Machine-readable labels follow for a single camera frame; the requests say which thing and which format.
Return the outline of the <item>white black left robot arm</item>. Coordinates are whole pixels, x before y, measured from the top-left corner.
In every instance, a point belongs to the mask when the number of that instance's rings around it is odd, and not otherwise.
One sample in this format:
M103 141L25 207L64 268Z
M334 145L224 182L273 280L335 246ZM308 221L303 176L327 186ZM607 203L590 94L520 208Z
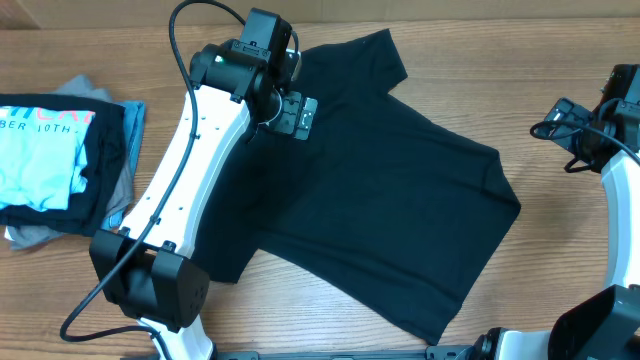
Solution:
M252 9L239 38L180 65L187 91L176 132L141 200L89 255L106 299L147 333L159 359L216 354L200 312L208 274L192 259L206 202L234 146L258 127L305 140L317 109L291 89L299 40L279 15Z

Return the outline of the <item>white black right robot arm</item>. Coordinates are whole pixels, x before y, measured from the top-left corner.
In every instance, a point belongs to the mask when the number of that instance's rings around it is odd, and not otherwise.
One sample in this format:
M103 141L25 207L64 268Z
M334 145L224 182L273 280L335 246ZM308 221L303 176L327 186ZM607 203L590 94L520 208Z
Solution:
M608 211L608 265L602 291L549 331L494 328L461 359L636 359L639 356L639 67L613 67L593 110L559 99L533 137L572 154L568 173L601 177Z

